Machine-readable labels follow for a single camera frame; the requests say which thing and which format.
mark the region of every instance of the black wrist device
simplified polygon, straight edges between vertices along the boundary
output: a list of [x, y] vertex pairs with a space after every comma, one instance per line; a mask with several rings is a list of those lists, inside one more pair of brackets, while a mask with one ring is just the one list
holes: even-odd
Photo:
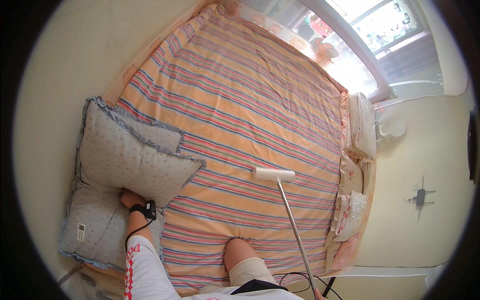
[[134, 204], [130, 207], [130, 212], [134, 212], [134, 211], [139, 211], [141, 212], [145, 217], [149, 218], [150, 219], [150, 222], [148, 222], [146, 225], [138, 228], [138, 229], [135, 229], [134, 231], [130, 232], [130, 234], [127, 236], [127, 238], [125, 239], [125, 252], [128, 253], [128, 249], [127, 249], [127, 242], [128, 242], [128, 239], [137, 231], [140, 231], [142, 230], [143, 228], [145, 227], [148, 227], [148, 225], [150, 225], [153, 221], [156, 220], [156, 208], [155, 208], [155, 201], [153, 200], [148, 200], [145, 204], [145, 206], [141, 206], [140, 204]]
[[134, 204], [130, 207], [130, 212], [134, 211], [139, 211], [141, 212], [145, 217], [155, 221], [156, 220], [156, 208], [155, 208], [155, 201], [153, 200], [148, 200], [145, 204], [145, 206], [142, 206], [140, 204]]

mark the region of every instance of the black cable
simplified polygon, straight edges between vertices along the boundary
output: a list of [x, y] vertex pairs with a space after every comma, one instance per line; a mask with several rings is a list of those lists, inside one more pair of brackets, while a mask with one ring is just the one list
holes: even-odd
[[[326, 284], [326, 283], [325, 283], [323, 280], [321, 280], [318, 276], [313, 275], [313, 277], [319, 279], [319, 280], [322, 281], [326, 286], [328, 286], [328, 284]], [[332, 287], [330, 287], [330, 290], [331, 290], [340, 300], [343, 300], [342, 297], [340, 297], [340, 295], [338, 295], [338, 294], [333, 290]]]
[[[312, 283], [310, 282], [310, 279], [307, 277], [307, 274], [306, 273], [301, 273], [301, 272], [290, 272], [290, 273], [279, 273], [279, 274], [273, 274], [273, 276], [277, 276], [277, 275], [283, 275], [283, 277], [280, 279], [280, 282], [279, 282], [279, 286], [282, 286], [282, 280], [285, 278], [285, 276], [287, 275], [290, 275], [290, 274], [297, 274], [297, 275], [302, 275], [303, 277], [305, 277], [308, 282], [309, 282], [309, 285], [308, 285], [308, 288], [306, 289], [303, 289], [303, 290], [299, 290], [299, 291], [295, 291], [295, 292], [291, 292], [291, 293], [300, 293], [300, 292], [303, 292], [303, 291], [306, 291], [308, 289], [310, 289], [310, 287], [312, 287]], [[321, 282], [323, 282], [323, 284], [325, 284], [327, 287], [328, 287], [328, 284], [325, 283], [325, 281], [323, 281], [320, 277], [316, 276], [316, 275], [313, 275], [313, 277], [317, 278], [318, 280], [320, 280]], [[330, 287], [330, 290], [332, 292], [335, 293], [335, 295], [340, 299], [340, 300], [343, 300], [342, 297], [340, 297], [340, 295], [338, 295], [332, 287]]]
[[326, 297], [328, 295], [328, 292], [332, 288], [333, 282], [335, 281], [336, 277], [330, 278], [330, 281], [328, 282], [327, 288], [324, 290], [324, 293], [322, 294], [322, 297]]
[[135, 229], [134, 231], [130, 232], [130, 234], [127, 236], [127, 238], [125, 239], [125, 252], [128, 253], [128, 250], [127, 250], [127, 242], [128, 242], [128, 239], [132, 236], [132, 234], [134, 234], [135, 232], [137, 231], [140, 231], [142, 230], [143, 228], [147, 227], [148, 225], [150, 225], [151, 223], [153, 222], [153, 220], [150, 220], [150, 222], [148, 222], [147, 225], [143, 225], [142, 227], [138, 228], [138, 229]]

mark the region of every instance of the striped bedsheet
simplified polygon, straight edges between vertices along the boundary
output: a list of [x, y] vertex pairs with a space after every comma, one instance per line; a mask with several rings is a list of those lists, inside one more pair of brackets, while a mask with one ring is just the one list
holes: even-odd
[[312, 269], [326, 273], [342, 91], [310, 59], [218, 4], [177, 28], [137, 71], [117, 105], [181, 128], [182, 153], [207, 160], [165, 211], [161, 243], [178, 292], [228, 280], [223, 253], [234, 237], [273, 274], [305, 270], [276, 185], [253, 180], [253, 166], [297, 173], [284, 189]]

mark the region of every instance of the person's arm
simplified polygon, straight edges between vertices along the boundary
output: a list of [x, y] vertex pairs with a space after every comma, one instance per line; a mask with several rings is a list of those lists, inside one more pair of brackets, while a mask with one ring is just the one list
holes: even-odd
[[[123, 189], [122, 196], [120, 198], [120, 202], [125, 205], [128, 209], [130, 209], [134, 204], [140, 204], [141, 206], [145, 206], [145, 199], [127, 189]], [[134, 211], [129, 214], [128, 216], [128, 225], [127, 225], [127, 236], [134, 230], [147, 225], [149, 221], [145, 218], [145, 216], [139, 212]], [[135, 232], [133, 235], [141, 235], [153, 245], [153, 237], [152, 233], [150, 232], [150, 228], [145, 227], [142, 230]]]
[[[120, 201], [130, 209], [134, 204], [145, 206], [145, 199], [127, 189]], [[127, 235], [148, 223], [138, 211], [128, 217]], [[153, 246], [149, 227], [135, 232], [127, 241], [125, 300], [180, 300]]]

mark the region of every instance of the white shirt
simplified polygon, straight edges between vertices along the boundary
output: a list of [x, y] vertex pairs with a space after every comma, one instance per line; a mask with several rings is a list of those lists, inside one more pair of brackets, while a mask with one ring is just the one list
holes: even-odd
[[279, 288], [230, 295], [239, 287], [181, 298], [168, 279], [155, 248], [140, 235], [129, 238], [126, 262], [125, 300], [301, 300]]

